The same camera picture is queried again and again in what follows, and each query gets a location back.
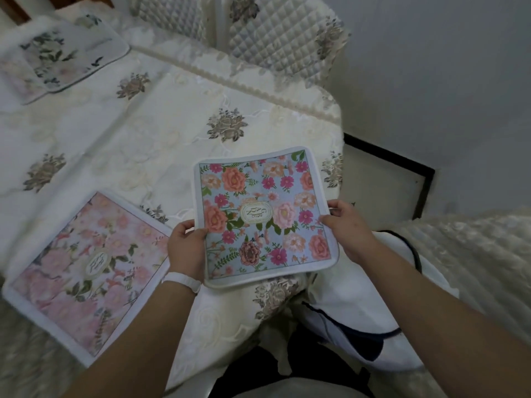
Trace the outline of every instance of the chair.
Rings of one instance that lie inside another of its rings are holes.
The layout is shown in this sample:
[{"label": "chair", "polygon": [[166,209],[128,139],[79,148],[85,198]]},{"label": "chair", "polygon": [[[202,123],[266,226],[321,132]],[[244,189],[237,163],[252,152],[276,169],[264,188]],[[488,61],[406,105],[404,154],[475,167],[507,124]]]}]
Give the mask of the chair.
[{"label": "chair", "polygon": [[322,0],[222,0],[218,47],[307,85],[326,82],[350,33]]},{"label": "chair", "polygon": [[115,8],[170,32],[216,45],[215,0],[111,0]]}]

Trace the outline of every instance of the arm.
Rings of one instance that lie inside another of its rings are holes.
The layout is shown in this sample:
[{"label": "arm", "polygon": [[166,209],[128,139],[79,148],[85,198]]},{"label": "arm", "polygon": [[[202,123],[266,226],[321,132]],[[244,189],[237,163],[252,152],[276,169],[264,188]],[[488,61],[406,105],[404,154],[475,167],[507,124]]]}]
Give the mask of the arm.
[{"label": "arm", "polygon": [[321,218],[373,282],[415,352],[449,396],[531,396],[531,349],[424,278],[380,243],[355,208]]},{"label": "arm", "polygon": [[[177,225],[168,242],[170,272],[203,280],[206,229]],[[162,396],[196,295],[164,282],[118,339],[70,386],[63,398]]]}]

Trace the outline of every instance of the oval label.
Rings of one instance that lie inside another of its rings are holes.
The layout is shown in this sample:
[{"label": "oval label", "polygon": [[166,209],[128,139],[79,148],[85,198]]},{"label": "oval label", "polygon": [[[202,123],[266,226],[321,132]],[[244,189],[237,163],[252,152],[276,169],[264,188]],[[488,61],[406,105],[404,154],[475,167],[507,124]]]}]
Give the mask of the oval label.
[{"label": "oval label", "polygon": [[110,262],[109,252],[100,249],[92,254],[92,257],[87,261],[85,266],[85,278],[86,279],[96,279],[101,275],[103,270],[107,268]]},{"label": "oval label", "polygon": [[245,203],[240,208],[240,216],[248,224],[267,222],[273,217],[273,208],[267,201]]}]

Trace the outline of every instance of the hand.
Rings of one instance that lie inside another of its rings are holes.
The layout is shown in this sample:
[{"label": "hand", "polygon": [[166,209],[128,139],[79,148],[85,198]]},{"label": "hand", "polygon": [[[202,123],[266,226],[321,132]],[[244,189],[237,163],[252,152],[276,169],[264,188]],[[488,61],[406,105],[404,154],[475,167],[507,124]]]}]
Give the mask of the hand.
[{"label": "hand", "polygon": [[380,242],[352,204],[330,200],[328,207],[331,215],[321,215],[319,220],[332,230],[349,259],[362,264]]},{"label": "hand", "polygon": [[208,230],[195,229],[186,233],[192,227],[194,220],[190,219],[178,224],[171,233],[168,241],[169,272],[179,272],[203,281],[204,239]]}]

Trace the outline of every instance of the black pants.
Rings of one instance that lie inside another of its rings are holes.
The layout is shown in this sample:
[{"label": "black pants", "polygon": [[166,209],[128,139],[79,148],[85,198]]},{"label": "black pants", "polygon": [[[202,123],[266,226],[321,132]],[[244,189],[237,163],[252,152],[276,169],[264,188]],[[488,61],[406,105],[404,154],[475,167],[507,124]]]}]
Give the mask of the black pants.
[{"label": "black pants", "polygon": [[[362,368],[360,374],[330,349],[319,343],[319,337],[299,325],[288,341],[289,377],[311,378],[327,383],[344,385],[374,395],[368,389],[370,374]],[[284,380],[278,374],[277,360],[264,348],[256,347],[230,364],[216,384],[209,398],[232,398],[245,391]]]}]

